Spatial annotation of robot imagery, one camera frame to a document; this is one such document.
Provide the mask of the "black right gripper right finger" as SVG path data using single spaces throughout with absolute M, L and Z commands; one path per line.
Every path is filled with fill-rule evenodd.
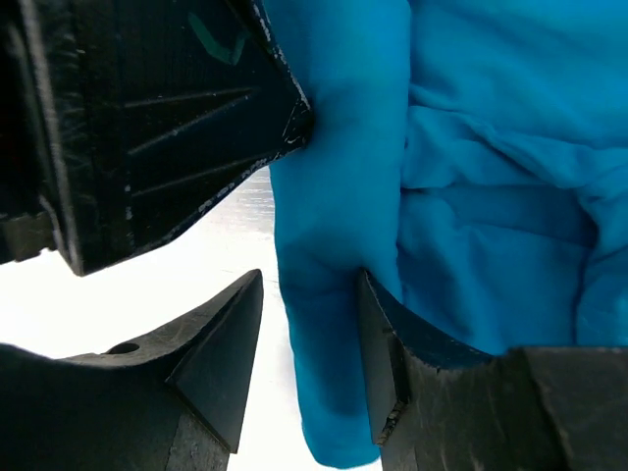
M 357 281 L 373 443 L 387 470 L 623 470 L 627 352 L 522 347 L 491 356 Z

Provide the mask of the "blue t shirt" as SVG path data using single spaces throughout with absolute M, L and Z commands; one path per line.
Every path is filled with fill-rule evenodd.
M 354 282 L 489 354 L 627 341 L 623 1 L 269 1 L 310 99 L 271 166 L 304 439 L 369 432 Z

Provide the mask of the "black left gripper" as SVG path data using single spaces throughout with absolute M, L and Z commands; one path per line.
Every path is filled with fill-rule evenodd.
M 1 261 L 90 274 L 168 244 L 312 125 L 260 1 L 4 1 Z

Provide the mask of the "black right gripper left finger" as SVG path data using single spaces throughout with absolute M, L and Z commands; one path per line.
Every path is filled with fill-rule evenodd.
M 5 470 L 223 470 L 238 449 L 263 307 L 252 270 L 102 354 L 1 348 Z

